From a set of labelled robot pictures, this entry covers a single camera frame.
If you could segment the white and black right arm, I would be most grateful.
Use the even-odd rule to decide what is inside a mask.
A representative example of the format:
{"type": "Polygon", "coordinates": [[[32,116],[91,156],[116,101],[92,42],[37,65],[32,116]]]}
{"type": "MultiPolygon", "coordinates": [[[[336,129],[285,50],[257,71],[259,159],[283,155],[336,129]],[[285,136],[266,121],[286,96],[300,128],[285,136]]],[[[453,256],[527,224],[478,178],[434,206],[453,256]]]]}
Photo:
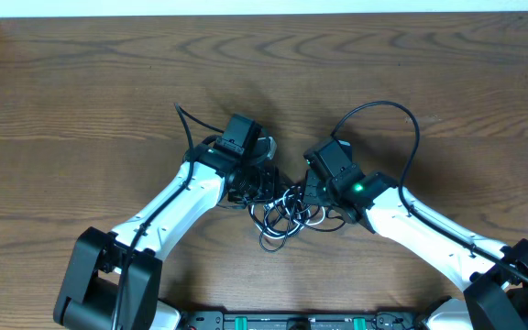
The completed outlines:
{"type": "Polygon", "coordinates": [[[408,248],[463,294],[441,301],[426,329],[528,329],[528,240],[513,246],[481,236],[416,200],[382,173],[308,170],[304,199],[408,248]]]}

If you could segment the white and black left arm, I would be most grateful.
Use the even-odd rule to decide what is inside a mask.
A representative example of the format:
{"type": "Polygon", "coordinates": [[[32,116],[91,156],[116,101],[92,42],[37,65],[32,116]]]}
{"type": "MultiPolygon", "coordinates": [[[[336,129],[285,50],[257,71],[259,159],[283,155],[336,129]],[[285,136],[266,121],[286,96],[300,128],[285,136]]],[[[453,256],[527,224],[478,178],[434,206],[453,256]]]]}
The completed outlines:
{"type": "Polygon", "coordinates": [[[71,253],[53,309],[68,329],[174,329],[182,314],[160,302],[163,261],[223,198],[234,206],[268,203],[279,172],[200,145],[147,206],[105,233],[89,227],[71,253]]]}

